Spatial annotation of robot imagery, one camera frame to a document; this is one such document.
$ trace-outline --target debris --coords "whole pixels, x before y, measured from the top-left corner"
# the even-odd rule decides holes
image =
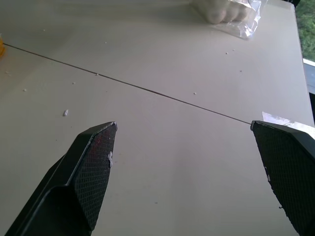
[[[66,117],[68,115],[69,110],[65,110],[63,116]]]
[[[110,151],[108,154],[108,160],[109,160],[109,167],[112,168],[113,167],[113,153]]]

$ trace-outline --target clear plastic bag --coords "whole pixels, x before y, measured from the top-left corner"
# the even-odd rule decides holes
[[[192,6],[214,28],[243,39],[253,37],[268,0],[192,0]]]

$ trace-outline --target table surface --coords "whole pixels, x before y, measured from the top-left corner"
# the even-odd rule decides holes
[[[269,0],[245,41],[187,2],[114,2],[5,1],[1,32],[9,45],[244,122],[267,112],[314,125],[291,3]]]
[[[244,41],[179,0],[114,2],[1,3],[0,234],[77,134],[116,121],[93,236],[298,235],[249,125],[314,126],[292,5],[269,0]]]
[[[249,124],[11,47],[0,65],[0,234],[78,133],[115,120],[93,236],[297,235]]]

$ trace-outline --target textured gripper pad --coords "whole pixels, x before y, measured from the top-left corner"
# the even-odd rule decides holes
[[[91,230],[95,228],[109,174],[108,154],[113,151],[116,126],[96,134],[74,177],[74,191]]]
[[[300,235],[313,235],[315,219],[315,162],[291,133],[257,124],[252,131],[278,201]],[[307,134],[293,131],[315,142]]]

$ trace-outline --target white tape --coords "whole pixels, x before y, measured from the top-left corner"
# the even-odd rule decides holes
[[[294,122],[289,119],[285,119],[282,117],[274,116],[265,112],[262,112],[262,117],[263,121],[273,123],[273,124],[280,124],[284,125],[293,129],[300,130],[302,132],[308,133],[313,139],[315,139],[315,128],[299,123],[299,122]]]

